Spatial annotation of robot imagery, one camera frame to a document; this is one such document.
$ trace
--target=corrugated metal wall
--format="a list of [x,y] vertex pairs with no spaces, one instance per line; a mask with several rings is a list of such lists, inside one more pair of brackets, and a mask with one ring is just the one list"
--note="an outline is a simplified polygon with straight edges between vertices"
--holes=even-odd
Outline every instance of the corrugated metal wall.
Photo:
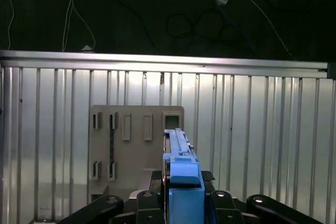
[[5,68],[4,77],[3,223],[61,219],[87,203],[95,104],[181,105],[215,187],[335,223],[332,80],[36,68]]

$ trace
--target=blue block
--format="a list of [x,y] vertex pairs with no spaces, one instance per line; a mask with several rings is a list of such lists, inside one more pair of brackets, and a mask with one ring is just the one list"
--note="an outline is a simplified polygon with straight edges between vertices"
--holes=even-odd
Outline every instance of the blue block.
[[204,224],[205,188],[198,158],[181,129],[164,133],[169,135],[171,153],[165,153],[163,160],[170,165],[170,182],[175,187],[169,189],[169,222]]

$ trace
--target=white cable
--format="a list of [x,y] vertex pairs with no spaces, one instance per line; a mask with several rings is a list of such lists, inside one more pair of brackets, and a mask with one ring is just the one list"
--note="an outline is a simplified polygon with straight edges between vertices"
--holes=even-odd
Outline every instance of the white cable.
[[65,51],[64,43],[65,43],[65,36],[66,36],[66,30],[67,30],[67,24],[68,24],[68,14],[69,14],[69,9],[71,7],[71,0],[69,0],[68,8],[67,8],[67,13],[65,16],[65,23],[64,23],[64,30],[63,30],[63,40],[62,40],[62,51]]
[[10,2],[10,7],[12,8],[12,18],[9,22],[9,25],[8,25],[8,30],[7,30],[7,35],[8,35],[8,50],[10,50],[10,47],[12,46],[12,41],[11,41],[11,26],[12,26],[12,23],[13,23],[13,20],[14,20],[14,16],[15,16],[15,12],[14,12],[14,6],[13,6],[13,2],[12,0],[9,0]]
[[70,14],[69,14],[69,18],[68,18],[67,36],[65,37],[64,51],[67,48],[68,37],[69,37],[69,29],[70,29],[70,20],[71,20],[71,15],[72,15],[73,9],[74,9],[74,6],[71,5]]
[[277,35],[278,39],[280,40],[280,42],[282,43],[282,45],[284,46],[285,50],[287,51],[287,53],[292,56],[292,54],[289,52],[289,50],[287,49],[285,43],[282,41],[282,39],[280,38],[277,30],[275,29],[274,25],[272,24],[271,20],[268,18],[268,16],[264,13],[264,11],[253,1],[250,0],[258,9],[259,11],[261,11],[261,13],[265,16],[265,18],[267,19],[267,21],[270,23],[271,27],[273,28],[275,34]]
[[62,42],[62,51],[63,52],[67,48],[69,28],[70,28],[70,19],[71,19],[71,14],[72,14],[73,9],[74,9],[74,7],[73,7],[72,2],[70,0],[69,4],[68,4],[68,9],[67,9],[66,19],[65,19],[65,24],[64,24],[63,42]]
[[92,36],[92,39],[93,39],[93,47],[92,47],[92,48],[94,49],[95,46],[96,46],[96,39],[95,39],[95,36],[93,35],[93,33],[92,33],[90,27],[88,26],[88,24],[85,22],[85,20],[84,20],[84,19],[79,15],[79,13],[77,12],[76,7],[75,7],[74,0],[71,0],[71,2],[72,2],[72,6],[73,6],[73,9],[74,9],[75,13],[76,13],[77,16],[80,18],[80,20],[84,23],[84,25],[85,25],[86,28],[89,30],[89,32],[90,32],[90,34],[91,34],[91,36]]

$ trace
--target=screw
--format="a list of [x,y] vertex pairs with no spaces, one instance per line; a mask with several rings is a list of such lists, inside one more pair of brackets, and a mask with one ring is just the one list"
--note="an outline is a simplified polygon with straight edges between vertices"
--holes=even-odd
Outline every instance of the screw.
[[152,193],[150,191],[145,191],[143,194],[142,194],[144,197],[151,197],[152,196]]
[[224,197],[225,193],[223,191],[217,192],[218,197]]
[[260,197],[254,197],[253,200],[257,203],[263,203],[263,199]]
[[110,204],[112,204],[112,203],[117,202],[117,199],[114,198],[114,197],[110,197],[110,198],[107,199],[107,202],[110,203]]

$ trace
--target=aluminum rail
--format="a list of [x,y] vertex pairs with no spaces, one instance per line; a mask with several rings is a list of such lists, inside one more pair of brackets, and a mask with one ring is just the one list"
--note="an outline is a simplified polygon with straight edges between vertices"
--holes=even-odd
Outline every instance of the aluminum rail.
[[326,78],[327,63],[156,55],[0,51],[3,67]]

